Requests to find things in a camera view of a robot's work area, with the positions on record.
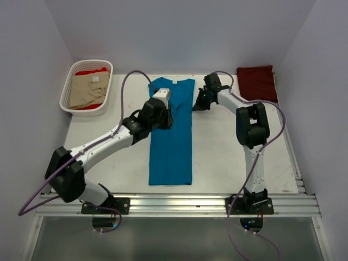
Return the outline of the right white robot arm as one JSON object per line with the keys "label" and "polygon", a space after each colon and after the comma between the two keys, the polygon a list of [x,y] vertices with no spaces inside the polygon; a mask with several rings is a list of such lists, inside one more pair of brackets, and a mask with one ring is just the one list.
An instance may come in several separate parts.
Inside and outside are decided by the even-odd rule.
{"label": "right white robot arm", "polygon": [[244,149],[247,172],[243,196],[236,200],[236,204],[247,213],[255,213],[268,200],[261,151],[270,136],[265,106],[232,93],[229,86],[221,84],[216,73],[205,76],[204,82],[205,85],[199,89],[193,111],[209,110],[210,105],[216,103],[235,115],[236,136]]}

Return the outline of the blue t shirt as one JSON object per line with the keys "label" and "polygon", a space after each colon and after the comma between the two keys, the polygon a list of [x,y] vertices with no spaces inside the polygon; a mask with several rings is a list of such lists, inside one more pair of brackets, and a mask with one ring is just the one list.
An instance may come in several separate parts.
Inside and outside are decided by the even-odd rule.
{"label": "blue t shirt", "polygon": [[192,184],[192,105],[195,80],[185,79],[174,83],[160,77],[149,86],[170,90],[169,106],[173,118],[170,129],[156,129],[151,133],[149,159],[149,185]]}

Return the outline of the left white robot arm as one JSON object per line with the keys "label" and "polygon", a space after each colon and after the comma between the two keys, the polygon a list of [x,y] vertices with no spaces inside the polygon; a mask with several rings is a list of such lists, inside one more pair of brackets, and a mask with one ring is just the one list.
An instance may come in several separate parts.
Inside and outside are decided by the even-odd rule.
{"label": "left white robot arm", "polygon": [[105,158],[146,139],[155,129],[173,124],[169,102],[150,98],[140,110],[123,119],[115,129],[72,150],[57,148],[49,162],[45,180],[65,203],[80,200],[100,213],[118,213],[117,200],[102,184],[90,183],[85,174]]}

